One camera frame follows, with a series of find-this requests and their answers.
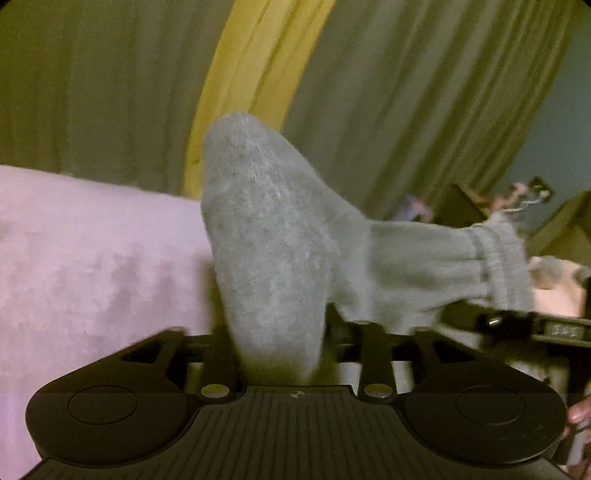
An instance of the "black mechanical device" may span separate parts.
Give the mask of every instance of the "black mechanical device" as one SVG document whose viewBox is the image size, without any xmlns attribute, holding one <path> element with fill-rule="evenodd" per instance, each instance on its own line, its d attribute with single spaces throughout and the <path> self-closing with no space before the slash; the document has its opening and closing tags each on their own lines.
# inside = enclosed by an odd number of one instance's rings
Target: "black mechanical device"
<svg viewBox="0 0 591 480">
<path fill-rule="evenodd" d="M 42 461 L 27 480 L 564 480 L 566 406 L 545 383 L 436 332 L 388 335 L 327 312 L 348 385 L 243 380 L 230 337 L 166 330 L 40 389 L 26 413 Z M 392 361 L 415 386 L 398 394 Z M 190 393 L 191 364 L 200 364 Z"/>
</svg>

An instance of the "gray sock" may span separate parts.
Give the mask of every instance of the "gray sock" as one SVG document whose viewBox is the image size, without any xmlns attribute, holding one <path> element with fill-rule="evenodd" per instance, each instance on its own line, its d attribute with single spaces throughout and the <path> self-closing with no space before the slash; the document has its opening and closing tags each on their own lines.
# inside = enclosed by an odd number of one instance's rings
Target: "gray sock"
<svg viewBox="0 0 591 480">
<path fill-rule="evenodd" d="M 534 306 L 522 243 L 502 214 L 464 229 L 368 220 L 245 113 L 214 124 L 203 158 L 203 217 L 251 382 L 309 381 L 327 302 L 395 333 L 432 325 L 457 300 Z"/>
</svg>

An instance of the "gray curtain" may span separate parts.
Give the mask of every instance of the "gray curtain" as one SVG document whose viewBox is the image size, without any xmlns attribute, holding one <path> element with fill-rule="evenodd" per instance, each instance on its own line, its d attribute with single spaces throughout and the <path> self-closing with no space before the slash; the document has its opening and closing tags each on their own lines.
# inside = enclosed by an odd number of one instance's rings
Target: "gray curtain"
<svg viewBox="0 0 591 480">
<path fill-rule="evenodd" d="M 179 194 L 232 0 L 11 0 L 0 163 Z"/>
<path fill-rule="evenodd" d="M 383 219 L 407 193 L 494 184 L 524 141 L 580 0 L 339 0 L 285 136 Z"/>
</svg>

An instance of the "finger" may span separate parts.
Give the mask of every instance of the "finger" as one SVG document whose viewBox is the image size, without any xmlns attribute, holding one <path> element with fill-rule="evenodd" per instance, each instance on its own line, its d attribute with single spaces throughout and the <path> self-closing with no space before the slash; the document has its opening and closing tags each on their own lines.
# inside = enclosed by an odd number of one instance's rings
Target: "finger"
<svg viewBox="0 0 591 480">
<path fill-rule="evenodd" d="M 570 423 L 580 423 L 589 417 L 591 417 L 591 397 L 587 397 L 569 408 Z"/>
</svg>

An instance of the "striped curtain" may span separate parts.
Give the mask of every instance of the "striped curtain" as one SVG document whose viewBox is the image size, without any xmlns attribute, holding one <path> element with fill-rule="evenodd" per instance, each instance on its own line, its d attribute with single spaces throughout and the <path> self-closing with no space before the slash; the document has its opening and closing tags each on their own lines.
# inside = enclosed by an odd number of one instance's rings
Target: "striped curtain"
<svg viewBox="0 0 591 480">
<path fill-rule="evenodd" d="M 527 135 L 580 0 L 11 0 L 0 163 L 198 199 L 243 110 L 384 218 L 486 189 Z"/>
</svg>

